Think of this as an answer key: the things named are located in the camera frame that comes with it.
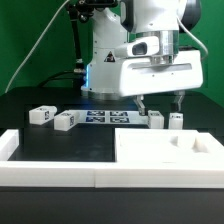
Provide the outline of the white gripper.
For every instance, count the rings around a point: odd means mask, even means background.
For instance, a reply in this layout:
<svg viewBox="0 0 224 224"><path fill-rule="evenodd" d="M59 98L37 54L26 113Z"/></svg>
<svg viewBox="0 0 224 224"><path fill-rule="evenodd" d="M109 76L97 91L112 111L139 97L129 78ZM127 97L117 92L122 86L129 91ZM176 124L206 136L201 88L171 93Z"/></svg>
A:
<svg viewBox="0 0 224 224"><path fill-rule="evenodd" d="M174 92L173 112L180 112L184 91L198 88L203 72L198 50L180 51L172 64L151 64L149 58L127 59L121 64L118 92L122 97L134 96L139 114L146 115L145 94Z"/></svg>

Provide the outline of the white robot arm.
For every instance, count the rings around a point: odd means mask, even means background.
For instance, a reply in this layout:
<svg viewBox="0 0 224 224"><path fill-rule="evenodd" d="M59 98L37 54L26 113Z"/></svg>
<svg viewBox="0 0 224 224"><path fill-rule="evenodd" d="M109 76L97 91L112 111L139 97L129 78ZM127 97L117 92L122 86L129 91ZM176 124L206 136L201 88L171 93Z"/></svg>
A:
<svg viewBox="0 0 224 224"><path fill-rule="evenodd" d="M93 20L93 57L81 92L115 100L175 91L176 109L186 89L203 83L200 51L179 44L201 16L200 0L79 0L80 19Z"/></svg>

